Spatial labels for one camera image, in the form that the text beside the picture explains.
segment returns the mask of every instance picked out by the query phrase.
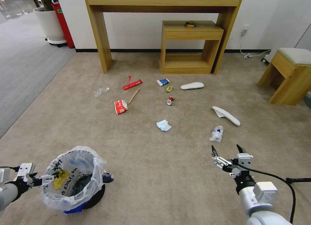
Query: stool cushion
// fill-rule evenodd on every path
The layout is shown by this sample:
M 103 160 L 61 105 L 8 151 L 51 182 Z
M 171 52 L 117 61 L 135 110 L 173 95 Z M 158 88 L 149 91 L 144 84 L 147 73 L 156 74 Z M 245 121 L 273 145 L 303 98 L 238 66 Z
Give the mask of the stool cushion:
M 306 49 L 279 48 L 278 50 L 284 57 L 294 65 L 311 65 L 311 52 Z

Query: soda can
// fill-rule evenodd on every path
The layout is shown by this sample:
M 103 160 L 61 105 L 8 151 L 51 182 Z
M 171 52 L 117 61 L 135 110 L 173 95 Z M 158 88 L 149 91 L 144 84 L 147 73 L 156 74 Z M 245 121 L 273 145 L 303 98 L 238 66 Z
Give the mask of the soda can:
M 166 101 L 166 104 L 167 105 L 172 105 L 172 101 L 175 99 L 175 97 L 172 97 L 172 96 L 170 96 L 169 98 L 168 98 L 168 100 Z

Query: shoe insole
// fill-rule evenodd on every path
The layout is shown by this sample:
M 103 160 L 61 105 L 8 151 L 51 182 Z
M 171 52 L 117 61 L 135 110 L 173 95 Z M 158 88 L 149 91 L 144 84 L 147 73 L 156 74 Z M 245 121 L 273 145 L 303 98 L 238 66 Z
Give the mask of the shoe insole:
M 233 124 L 235 124 L 236 126 L 240 126 L 241 122 L 236 119 L 234 116 L 232 116 L 230 113 L 228 113 L 226 110 L 223 110 L 222 108 L 213 106 L 212 109 L 215 110 L 216 114 L 218 115 L 218 117 L 226 117 L 228 118 L 230 121 L 232 121 Z
M 202 88 L 204 87 L 203 83 L 195 82 L 195 83 L 190 83 L 190 84 L 185 84 L 180 86 L 181 90 L 188 90 L 188 89 L 197 89 L 197 88 Z

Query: floor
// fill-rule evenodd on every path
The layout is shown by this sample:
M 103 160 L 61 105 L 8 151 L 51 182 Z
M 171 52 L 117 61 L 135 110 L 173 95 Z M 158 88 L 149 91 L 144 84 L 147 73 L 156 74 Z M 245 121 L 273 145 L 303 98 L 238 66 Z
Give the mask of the floor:
M 40 175 L 57 155 L 85 145 L 107 160 L 105 169 L 115 181 L 98 205 L 73 215 L 47 208 L 41 190 L 31 189 L 7 208 L 3 224 L 246 224 L 234 181 L 213 165 L 211 144 L 222 157 L 232 158 L 238 143 L 254 155 L 256 169 L 281 177 L 310 176 L 310 109 L 303 102 L 268 104 L 273 89 L 256 85 L 265 68 L 259 58 L 225 54 L 217 75 L 167 75 L 174 86 L 167 93 L 156 83 L 164 77 L 159 54 L 112 56 L 112 68 L 103 74 L 97 53 L 76 54 L 0 140 L 0 162 L 34 162 Z M 129 75 L 143 83 L 124 91 Z M 195 81 L 205 87 L 179 89 Z M 94 97 L 100 87 L 110 91 Z M 113 102 L 129 100 L 137 88 L 128 111 L 117 115 Z M 166 105 L 168 96 L 176 98 L 172 106 Z M 218 118 L 212 106 L 232 113 L 241 126 Z M 168 132 L 156 126 L 163 119 L 172 126 Z M 208 138 L 217 125 L 224 127 L 223 139 L 212 143 Z M 273 181 L 279 190 L 275 211 L 289 219 L 288 187 L 254 176 Z M 294 187 L 294 224 L 309 224 L 310 184 Z
M 3 15 L 5 19 L 19 18 L 27 15 L 36 8 L 33 0 L 0 0 L 0 16 Z
M 75 54 L 44 39 L 34 13 L 0 24 L 0 138 Z

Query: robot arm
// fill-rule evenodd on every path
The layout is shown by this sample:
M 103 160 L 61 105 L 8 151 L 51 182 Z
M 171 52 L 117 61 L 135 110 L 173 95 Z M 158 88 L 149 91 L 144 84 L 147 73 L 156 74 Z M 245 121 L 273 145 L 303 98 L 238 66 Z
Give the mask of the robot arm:
M 231 160 L 220 157 L 212 146 L 213 162 L 236 182 L 236 192 L 241 197 L 241 204 L 245 213 L 250 217 L 247 225 L 291 225 L 281 215 L 273 211 L 273 199 L 277 188 L 272 182 L 255 182 L 250 172 L 243 167 L 250 168 L 253 156 L 237 145 L 239 154 Z
M 13 181 L 7 182 L 10 178 L 10 168 L 0 168 L 0 216 L 5 208 L 13 201 L 35 186 L 44 186 L 54 180 L 54 176 L 43 175 L 35 177 L 33 163 L 22 163 L 17 170 L 17 176 Z

